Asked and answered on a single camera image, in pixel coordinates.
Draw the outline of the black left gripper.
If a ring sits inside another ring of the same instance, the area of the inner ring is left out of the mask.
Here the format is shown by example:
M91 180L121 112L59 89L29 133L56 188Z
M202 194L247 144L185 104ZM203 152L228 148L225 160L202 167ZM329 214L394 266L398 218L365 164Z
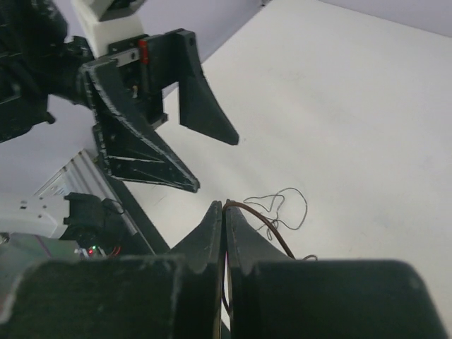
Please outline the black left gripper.
M111 42L94 56L84 37L73 38L80 62L72 102L90 109L101 168L115 179L196 193L200 183L154 129L167 121L162 90L177 83L179 123L229 145L239 143L204 75L196 34L173 30Z

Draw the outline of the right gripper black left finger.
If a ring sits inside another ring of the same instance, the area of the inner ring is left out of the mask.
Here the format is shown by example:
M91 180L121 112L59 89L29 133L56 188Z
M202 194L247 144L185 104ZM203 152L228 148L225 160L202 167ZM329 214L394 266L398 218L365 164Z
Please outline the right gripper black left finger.
M16 281L2 338L219 338L222 205L171 251L45 261Z

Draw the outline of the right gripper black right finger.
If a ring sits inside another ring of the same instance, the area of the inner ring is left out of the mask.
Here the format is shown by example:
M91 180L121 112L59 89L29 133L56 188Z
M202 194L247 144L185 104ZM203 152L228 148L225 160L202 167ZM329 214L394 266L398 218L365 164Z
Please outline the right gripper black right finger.
M224 207L233 338L446 338L427 286L397 260L296 259Z

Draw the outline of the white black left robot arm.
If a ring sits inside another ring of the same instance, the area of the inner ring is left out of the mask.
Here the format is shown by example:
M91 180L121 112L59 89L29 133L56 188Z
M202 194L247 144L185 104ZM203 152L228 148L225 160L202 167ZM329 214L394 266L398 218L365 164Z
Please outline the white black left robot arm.
M53 1L1 2L1 140L54 123L54 95L87 107L102 170L118 180L197 192L198 179L157 134L163 92L179 89L179 123L220 142L239 135L204 76L196 34L148 35L141 1L74 1L83 35Z

